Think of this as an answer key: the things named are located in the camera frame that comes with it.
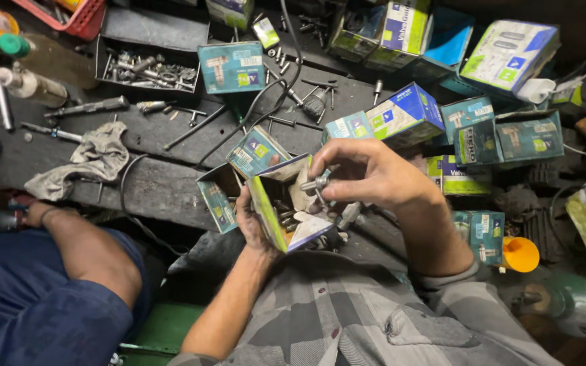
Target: right hand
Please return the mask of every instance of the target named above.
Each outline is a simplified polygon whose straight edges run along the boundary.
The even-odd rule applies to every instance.
[[[409,203],[446,203],[435,183],[378,139],[332,139],[314,155],[309,179],[339,163],[352,174],[330,179],[322,197],[330,201],[365,201],[398,212]]]

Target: left hand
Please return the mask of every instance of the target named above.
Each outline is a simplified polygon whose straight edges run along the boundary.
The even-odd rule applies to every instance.
[[[279,163],[279,155],[274,155],[270,159],[269,166],[277,163]],[[264,234],[261,222],[259,222],[251,204],[250,189],[248,189],[248,186],[241,187],[241,195],[236,199],[236,222],[246,238],[246,246],[263,253],[279,254],[279,251],[271,245]]]

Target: gray plaid shirt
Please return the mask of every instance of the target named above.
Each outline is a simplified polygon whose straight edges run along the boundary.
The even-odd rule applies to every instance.
[[[297,252],[274,269],[246,330],[225,360],[182,353],[169,366],[560,365],[476,282],[475,263],[411,288],[381,266]]]

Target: hand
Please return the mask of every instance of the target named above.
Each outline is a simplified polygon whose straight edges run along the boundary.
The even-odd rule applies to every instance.
[[[351,177],[331,179],[321,193],[324,199],[366,201],[393,212],[416,201],[445,202],[431,179],[377,139],[331,140],[313,157],[309,179],[336,163]]]
[[[279,155],[274,155],[270,159],[269,166],[277,163],[279,163]],[[246,238],[246,246],[259,252],[278,254],[279,251],[266,238],[261,222],[251,204],[250,189],[248,186],[241,187],[241,195],[236,199],[236,222]]]

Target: green bottle cap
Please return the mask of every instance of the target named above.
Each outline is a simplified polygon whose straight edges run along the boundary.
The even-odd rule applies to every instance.
[[[4,33],[0,36],[0,48],[13,57],[24,57],[31,51],[28,41],[20,36]]]

